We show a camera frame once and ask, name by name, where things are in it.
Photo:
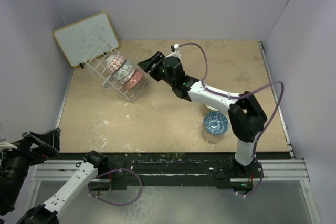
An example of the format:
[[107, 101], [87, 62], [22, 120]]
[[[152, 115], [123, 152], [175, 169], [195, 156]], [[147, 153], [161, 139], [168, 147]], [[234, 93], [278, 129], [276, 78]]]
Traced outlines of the grey black patterned bowl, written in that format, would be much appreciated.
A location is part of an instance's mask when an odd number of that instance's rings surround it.
[[113, 77], [117, 79], [118, 81], [120, 81], [123, 78], [125, 78], [132, 69], [133, 69], [132, 63], [126, 60], [121, 65], [121, 67], [113, 74]]

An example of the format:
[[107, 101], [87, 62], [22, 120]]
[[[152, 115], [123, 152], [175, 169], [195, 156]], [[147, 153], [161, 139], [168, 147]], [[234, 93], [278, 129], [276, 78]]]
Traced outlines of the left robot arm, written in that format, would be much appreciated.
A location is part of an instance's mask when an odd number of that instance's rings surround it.
[[[1, 216], [15, 210], [16, 202], [34, 165], [42, 165], [60, 153], [60, 128], [44, 133], [24, 132], [21, 139], [9, 142], [1, 133]], [[90, 151], [75, 165], [67, 181], [46, 196], [37, 193], [39, 204], [28, 209], [18, 223], [59, 223], [67, 207], [94, 178], [108, 172], [108, 158], [97, 151]]]

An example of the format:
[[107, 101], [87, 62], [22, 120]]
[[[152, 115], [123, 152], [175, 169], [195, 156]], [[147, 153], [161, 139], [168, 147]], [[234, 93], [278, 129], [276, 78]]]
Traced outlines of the red white patterned bowl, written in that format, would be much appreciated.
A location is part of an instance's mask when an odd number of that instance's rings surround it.
[[125, 62], [126, 58], [122, 55], [112, 55], [106, 60], [108, 73], [114, 74]]

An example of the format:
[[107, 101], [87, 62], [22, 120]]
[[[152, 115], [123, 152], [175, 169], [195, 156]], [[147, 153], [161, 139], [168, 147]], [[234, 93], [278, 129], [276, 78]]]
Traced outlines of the pink red patterned bowl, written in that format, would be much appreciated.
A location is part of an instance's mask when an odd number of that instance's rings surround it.
[[124, 84], [124, 88], [126, 90], [132, 89], [134, 86], [138, 84], [138, 82], [142, 79], [142, 72], [137, 70], [134, 75]]

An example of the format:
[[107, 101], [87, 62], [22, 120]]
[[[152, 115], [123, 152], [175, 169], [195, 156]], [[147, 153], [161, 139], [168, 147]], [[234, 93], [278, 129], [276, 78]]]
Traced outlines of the brown white patterned bowl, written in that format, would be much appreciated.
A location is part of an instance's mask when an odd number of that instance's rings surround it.
[[132, 69], [131, 69], [131, 71], [124, 77], [124, 78], [122, 78], [121, 80], [120, 80], [120, 83], [122, 84], [122, 85], [124, 85], [133, 75], [134, 75], [134, 73], [136, 72], [136, 68], [135, 67], [133, 67]]

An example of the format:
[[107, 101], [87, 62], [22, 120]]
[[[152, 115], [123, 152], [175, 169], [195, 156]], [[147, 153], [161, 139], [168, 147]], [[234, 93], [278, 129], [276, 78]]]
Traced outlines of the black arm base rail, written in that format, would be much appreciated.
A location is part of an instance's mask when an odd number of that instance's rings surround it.
[[252, 188], [259, 179], [258, 164], [240, 168], [233, 153], [106, 153], [108, 163], [99, 187], [126, 190], [128, 186]]

